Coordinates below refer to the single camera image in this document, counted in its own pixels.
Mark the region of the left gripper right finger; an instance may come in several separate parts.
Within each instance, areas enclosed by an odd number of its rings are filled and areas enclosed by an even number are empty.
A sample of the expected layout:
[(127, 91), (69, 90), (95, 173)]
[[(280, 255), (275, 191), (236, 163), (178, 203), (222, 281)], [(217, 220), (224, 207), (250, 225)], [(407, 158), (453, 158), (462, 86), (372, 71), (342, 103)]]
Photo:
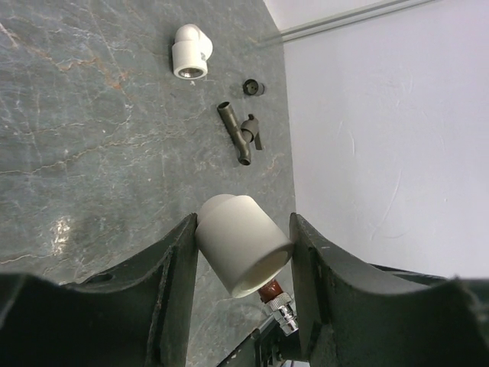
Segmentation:
[(301, 353), (312, 366), (486, 366), (488, 282), (374, 266), (290, 217)]

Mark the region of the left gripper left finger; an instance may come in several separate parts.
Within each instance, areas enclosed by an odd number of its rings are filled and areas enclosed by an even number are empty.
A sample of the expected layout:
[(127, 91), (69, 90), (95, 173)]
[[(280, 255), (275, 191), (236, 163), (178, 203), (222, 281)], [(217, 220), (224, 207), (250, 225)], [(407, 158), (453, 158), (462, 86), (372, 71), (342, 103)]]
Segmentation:
[(196, 215), (77, 284), (1, 276), (3, 366), (183, 366), (198, 250)]

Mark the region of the white elbow pipe fitting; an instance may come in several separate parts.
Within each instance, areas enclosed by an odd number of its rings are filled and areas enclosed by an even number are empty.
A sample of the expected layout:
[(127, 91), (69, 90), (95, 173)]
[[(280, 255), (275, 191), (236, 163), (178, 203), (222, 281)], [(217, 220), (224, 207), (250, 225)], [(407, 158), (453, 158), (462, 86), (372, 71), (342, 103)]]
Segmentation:
[(219, 194), (197, 216), (196, 243), (227, 292), (246, 297), (290, 260), (293, 243), (247, 195)]

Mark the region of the second white elbow fitting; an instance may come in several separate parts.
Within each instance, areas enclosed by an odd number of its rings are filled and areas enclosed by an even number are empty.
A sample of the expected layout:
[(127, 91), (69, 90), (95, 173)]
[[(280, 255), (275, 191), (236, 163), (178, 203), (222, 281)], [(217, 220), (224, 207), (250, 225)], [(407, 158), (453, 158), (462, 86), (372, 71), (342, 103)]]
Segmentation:
[(210, 38), (195, 24), (185, 24), (176, 31), (172, 46), (173, 74), (183, 80), (203, 78), (212, 53)]

